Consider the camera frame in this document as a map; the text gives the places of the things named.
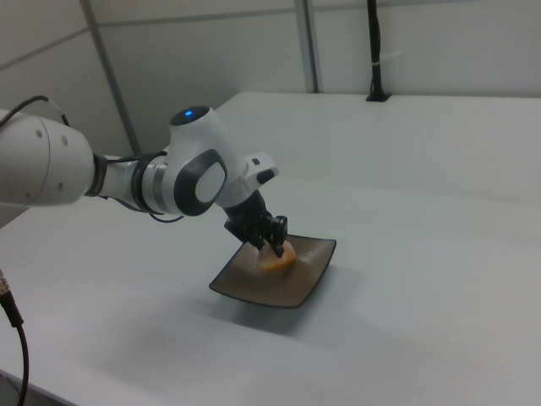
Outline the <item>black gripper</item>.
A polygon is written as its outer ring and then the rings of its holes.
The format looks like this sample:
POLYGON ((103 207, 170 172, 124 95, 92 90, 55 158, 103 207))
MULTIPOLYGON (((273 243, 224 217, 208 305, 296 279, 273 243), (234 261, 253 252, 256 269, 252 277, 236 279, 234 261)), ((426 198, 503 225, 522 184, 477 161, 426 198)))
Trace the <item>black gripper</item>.
MULTIPOLYGON (((252 244, 257 250, 265 247, 265 222, 270 213, 266 210, 265 201, 258 190, 242 203, 225 207, 224 212, 227 215, 224 224, 227 231, 242 243, 252 244)), ((286 239, 287 217, 272 217, 269 244, 276 256, 283 256, 286 239)))

